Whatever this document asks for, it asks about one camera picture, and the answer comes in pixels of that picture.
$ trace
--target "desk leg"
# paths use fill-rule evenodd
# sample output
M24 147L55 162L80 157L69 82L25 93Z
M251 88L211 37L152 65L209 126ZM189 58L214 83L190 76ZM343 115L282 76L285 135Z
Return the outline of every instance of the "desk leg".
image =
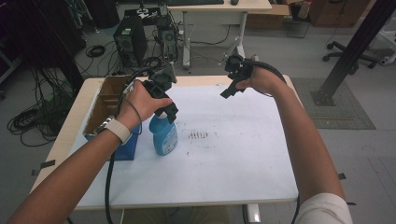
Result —
M190 68L190 39L187 35L187 12L183 11L184 47L183 47L183 66Z
M246 58L242 41L244 40L245 24L247 23L247 17L248 13L242 12L241 23L239 24L239 43L238 46L236 46L236 52L238 52L238 54L241 55L243 58Z
M257 203L243 205L242 209L244 209L244 220L247 219L247 223L262 223L260 218L259 205Z

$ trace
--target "table leg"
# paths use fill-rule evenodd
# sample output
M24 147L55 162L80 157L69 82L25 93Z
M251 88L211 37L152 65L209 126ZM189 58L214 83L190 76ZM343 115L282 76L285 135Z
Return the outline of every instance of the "table leg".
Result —
M334 105L332 97L346 78L353 64L373 41L396 9L395 0L376 1L366 19L352 36L346 50L318 91L312 91L315 105Z
M187 35L187 11L183 11L184 47L183 47L183 66L190 68L190 39Z
M238 54L241 55L243 58L246 58L242 41L244 39L245 24L247 23L247 17L248 17L248 13L242 12L241 23L239 24L239 43L238 46L236 46L236 52L238 52Z
M249 203L242 205L244 220L247 223L262 223L260 218L259 205L257 203Z

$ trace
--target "metal pole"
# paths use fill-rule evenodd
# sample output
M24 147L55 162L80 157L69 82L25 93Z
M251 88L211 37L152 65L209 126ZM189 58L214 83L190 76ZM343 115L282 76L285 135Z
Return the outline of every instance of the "metal pole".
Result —
M396 8L395 0L378 0L353 35L346 50L318 91L311 92L316 105L334 105L332 97L352 65L373 41Z

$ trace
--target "floor mat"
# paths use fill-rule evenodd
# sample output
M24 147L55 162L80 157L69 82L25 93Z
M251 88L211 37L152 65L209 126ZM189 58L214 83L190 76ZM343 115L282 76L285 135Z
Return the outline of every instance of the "floor mat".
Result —
M310 92L317 91L324 83L324 78L292 78L291 81L317 128L375 130L374 124L345 82L341 83L333 97L334 106L320 106L314 104Z

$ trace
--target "person's arm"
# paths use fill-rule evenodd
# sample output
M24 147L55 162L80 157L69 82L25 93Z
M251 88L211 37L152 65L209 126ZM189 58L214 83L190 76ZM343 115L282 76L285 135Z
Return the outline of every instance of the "person's arm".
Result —
M138 116L146 120L158 108L172 103L169 98L151 98L140 81L136 81L126 99L139 113L123 102L117 120L129 130L140 123ZM64 223L120 143L109 130L99 133L55 169L26 198L8 223Z
M236 87L252 87L258 92L274 96L301 203L319 193L332 193L345 199L329 152L294 91L262 68L255 68L251 78L239 82Z

